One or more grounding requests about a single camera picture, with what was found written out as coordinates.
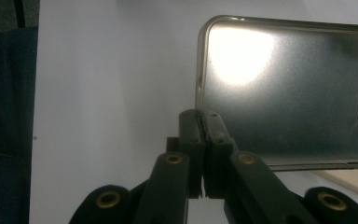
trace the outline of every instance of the screw hole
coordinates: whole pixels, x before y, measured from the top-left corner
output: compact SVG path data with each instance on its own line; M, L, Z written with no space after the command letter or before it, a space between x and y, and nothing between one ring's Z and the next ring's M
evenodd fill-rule
M336 211L344 211L347 209L347 205L344 203L344 201L333 194L321 192L318 194L318 199L319 202L330 209Z
M253 164L255 162L255 158L250 155L240 154L238 156L238 160L244 164Z
M115 190L109 190L100 194L97 198L97 206L104 209L114 207L120 202L120 194Z
M179 155L169 155L166 158L166 162L169 164L179 164L182 162L182 157Z

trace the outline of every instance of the dark blue fabric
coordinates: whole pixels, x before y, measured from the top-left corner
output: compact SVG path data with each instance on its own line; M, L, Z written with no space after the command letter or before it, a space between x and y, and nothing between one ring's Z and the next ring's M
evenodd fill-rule
M0 34L0 223L28 223L37 27Z

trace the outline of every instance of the white backdrop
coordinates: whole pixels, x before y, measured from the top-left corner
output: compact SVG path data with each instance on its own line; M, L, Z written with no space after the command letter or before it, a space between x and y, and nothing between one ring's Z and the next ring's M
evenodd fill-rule
M222 14L358 24L358 1L41 0L31 223L67 223L92 190L150 176L194 108L200 27ZM191 202L188 223L227 223L222 203Z

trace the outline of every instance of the clamp jaw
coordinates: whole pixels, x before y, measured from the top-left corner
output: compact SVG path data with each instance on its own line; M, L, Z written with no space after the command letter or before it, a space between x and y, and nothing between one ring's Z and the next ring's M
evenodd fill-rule
M220 115L187 110L148 180L130 191L94 190L70 224L184 224L188 199L202 196L202 178L207 197L225 200L230 224L358 223L358 204L346 195L328 188L295 195L260 158L238 149Z

